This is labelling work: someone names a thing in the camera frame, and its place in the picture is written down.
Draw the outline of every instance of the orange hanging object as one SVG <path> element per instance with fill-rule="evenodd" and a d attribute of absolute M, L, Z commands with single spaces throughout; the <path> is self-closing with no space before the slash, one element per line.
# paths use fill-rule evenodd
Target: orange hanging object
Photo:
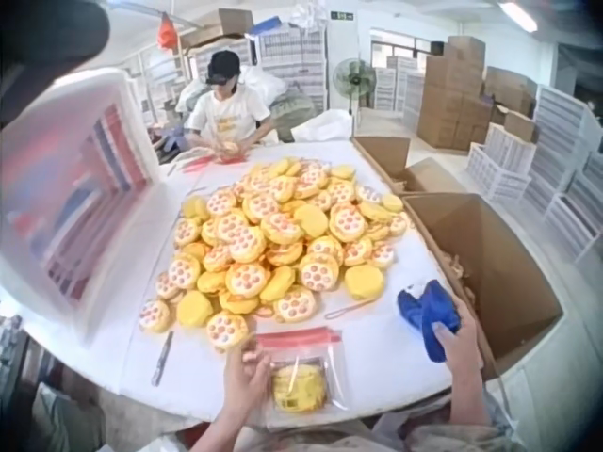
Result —
<path fill-rule="evenodd" d="M 178 47 L 178 33 L 176 33 L 170 17 L 165 12 L 161 14 L 161 25 L 159 26 L 157 42 L 162 49 L 175 49 Z"/>

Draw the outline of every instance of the person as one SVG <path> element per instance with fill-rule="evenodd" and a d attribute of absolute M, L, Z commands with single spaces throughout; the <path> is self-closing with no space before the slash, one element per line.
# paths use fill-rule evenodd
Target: person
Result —
<path fill-rule="evenodd" d="M 452 391 L 448 421 L 443 424 L 418 425 L 404 441 L 393 444 L 368 430 L 360 421 L 319 428 L 291 429 L 259 435 L 245 448 L 264 451 L 524 451 L 511 440 L 511 427 L 499 413 L 488 408 L 494 399 L 483 391 L 481 357 L 477 345 L 476 323 L 464 303 L 453 296 L 461 318 L 461 328 L 453 334 L 443 324 L 433 324 L 442 344 L 447 366 L 452 374 Z M 192 447 L 191 452 L 232 452 L 236 438 L 253 409 L 263 403 L 270 377 L 270 358 L 251 343 L 235 347 L 228 354 L 224 369 L 224 404 L 216 421 Z"/>
<path fill-rule="evenodd" d="M 236 153 L 247 153 L 274 128 L 260 96 L 238 83 L 240 73 L 236 53 L 224 50 L 212 55 L 206 80 L 212 90 L 199 98 L 187 121 L 193 144 L 231 153 L 234 143 Z M 209 137 L 202 137 L 205 127 Z"/>

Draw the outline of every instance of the black cap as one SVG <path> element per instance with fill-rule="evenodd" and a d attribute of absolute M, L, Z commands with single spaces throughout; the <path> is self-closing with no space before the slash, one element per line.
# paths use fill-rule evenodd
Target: black cap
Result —
<path fill-rule="evenodd" d="M 225 85 L 228 80 L 239 74 L 241 61 L 235 52 L 216 52 L 207 66 L 207 85 Z"/>

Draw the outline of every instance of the window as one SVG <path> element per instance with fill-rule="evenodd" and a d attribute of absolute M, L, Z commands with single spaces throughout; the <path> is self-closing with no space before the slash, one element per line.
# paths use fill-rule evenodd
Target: window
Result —
<path fill-rule="evenodd" d="M 371 66 L 386 68 L 387 57 L 407 57 L 417 60 L 418 69 L 425 72 L 431 43 L 412 36 L 381 30 L 370 31 Z"/>

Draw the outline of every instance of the blue cloth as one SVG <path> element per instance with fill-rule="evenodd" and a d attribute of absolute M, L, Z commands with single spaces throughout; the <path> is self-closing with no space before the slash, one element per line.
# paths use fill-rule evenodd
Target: blue cloth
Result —
<path fill-rule="evenodd" d="M 399 312 L 413 327 L 423 334 L 423 342 L 430 359 L 435 363 L 446 361 L 446 353 L 433 332 L 432 323 L 441 322 L 456 333 L 461 328 L 461 318 L 456 312 L 450 294 L 437 280 L 431 280 L 418 299 L 402 290 L 398 294 Z"/>

